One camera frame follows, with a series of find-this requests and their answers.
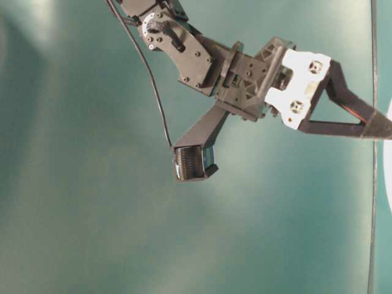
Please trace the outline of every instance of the wire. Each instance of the wire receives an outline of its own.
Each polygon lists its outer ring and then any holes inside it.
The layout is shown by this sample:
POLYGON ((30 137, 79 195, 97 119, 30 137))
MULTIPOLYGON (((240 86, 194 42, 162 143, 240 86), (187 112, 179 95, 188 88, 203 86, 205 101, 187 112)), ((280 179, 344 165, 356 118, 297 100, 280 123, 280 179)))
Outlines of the wire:
POLYGON ((114 5, 113 0, 106 0, 106 2, 107 2, 107 4, 109 4, 112 12, 114 12, 116 18, 120 21, 120 23, 122 24, 123 28, 127 32, 127 35, 129 37, 129 39, 132 41, 133 45, 135 46, 135 48, 137 50, 137 53, 140 56, 141 61, 143 61, 143 64, 145 65, 145 67, 146 67, 146 69, 148 71, 149 79, 150 79, 150 82, 151 82, 151 84, 153 86, 154 95, 155 95, 155 97, 157 99, 158 109, 159 109, 159 112, 160 112, 160 117, 162 118, 162 125, 164 127, 165 138, 166 138, 166 141, 167 141, 167 143, 169 145, 169 148, 171 149, 172 148, 172 141, 170 141, 170 136, 169 136, 169 133, 168 133, 168 130, 167 130, 167 123, 166 123, 165 112, 164 112, 164 109, 162 107, 162 103, 160 101, 160 97, 159 97, 159 93, 158 93, 158 89, 157 89, 157 85, 156 85, 156 82, 155 82, 155 79, 154 79, 153 72, 151 71, 151 68, 148 65, 148 62, 147 62, 143 52, 141 51, 139 44, 136 42, 134 35, 132 35, 130 29, 125 24, 124 19, 122 18, 122 16, 118 12, 117 7, 114 5))

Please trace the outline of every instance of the bolt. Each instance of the bolt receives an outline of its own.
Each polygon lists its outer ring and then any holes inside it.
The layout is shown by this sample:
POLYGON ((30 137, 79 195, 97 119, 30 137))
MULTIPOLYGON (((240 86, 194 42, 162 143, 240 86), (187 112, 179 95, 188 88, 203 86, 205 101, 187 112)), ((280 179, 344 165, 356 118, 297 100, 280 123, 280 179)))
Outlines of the bolt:
POLYGON ((295 114, 300 114, 304 110, 304 104, 301 101, 294 101, 290 105, 290 109, 295 114))
POLYGON ((318 75, 323 70, 323 64, 320 61, 312 61, 309 70, 312 74, 318 75))

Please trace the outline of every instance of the vertical line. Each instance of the vertical line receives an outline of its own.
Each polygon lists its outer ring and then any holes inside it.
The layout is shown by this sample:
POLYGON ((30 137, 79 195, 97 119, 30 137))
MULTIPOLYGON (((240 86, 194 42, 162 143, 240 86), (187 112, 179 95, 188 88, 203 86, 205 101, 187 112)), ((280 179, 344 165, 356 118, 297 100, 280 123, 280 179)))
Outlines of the vertical line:
MULTIPOLYGON (((377 0, 371 0, 372 10, 372 55, 373 55, 373 106, 378 108, 378 76, 377 76, 377 0)), ((377 176, 378 176, 378 145, 373 143, 373 198, 372 198, 372 231, 369 262, 369 280, 367 294, 374 292, 374 257, 375 257, 375 222, 377 205, 377 176)))

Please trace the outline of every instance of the green surface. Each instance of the green surface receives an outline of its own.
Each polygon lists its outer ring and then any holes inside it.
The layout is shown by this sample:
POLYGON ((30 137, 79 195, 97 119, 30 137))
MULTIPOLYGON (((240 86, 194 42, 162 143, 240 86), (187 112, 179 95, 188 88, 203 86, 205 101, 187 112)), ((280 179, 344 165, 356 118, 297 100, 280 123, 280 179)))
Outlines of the green surface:
MULTIPOLYGON (((369 1, 182 4, 249 54, 277 35, 332 56, 372 101, 369 1)), ((219 172, 175 184, 148 76, 103 1, 0 11, 0 293, 366 293, 371 141, 231 117, 219 172)), ((213 99, 147 57, 178 138, 213 99)), ((316 115, 347 117, 327 101, 316 115)))
MULTIPOLYGON (((378 1, 378 66, 379 66, 379 109, 386 113, 392 98, 392 2, 378 1)), ((383 144, 379 143, 379 181, 377 196, 377 222, 375 243, 375 292, 389 294, 392 292, 392 214, 385 190, 383 166, 383 144)))

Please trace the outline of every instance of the white object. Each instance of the white object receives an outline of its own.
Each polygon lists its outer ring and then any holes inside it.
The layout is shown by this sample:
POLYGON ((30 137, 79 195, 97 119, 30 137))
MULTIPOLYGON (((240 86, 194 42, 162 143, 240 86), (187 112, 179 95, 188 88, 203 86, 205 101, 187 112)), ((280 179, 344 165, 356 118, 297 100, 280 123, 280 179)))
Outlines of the white object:
POLYGON ((331 58, 288 49, 282 65, 293 71, 292 78, 284 90, 271 87, 265 102, 281 113, 286 126, 297 130, 309 112, 317 87, 331 67, 331 58))
MULTIPOLYGON (((392 119, 392 101, 388 112, 388 118, 392 119)), ((385 140, 384 142, 384 174, 386 194, 392 210, 392 140, 385 140)))

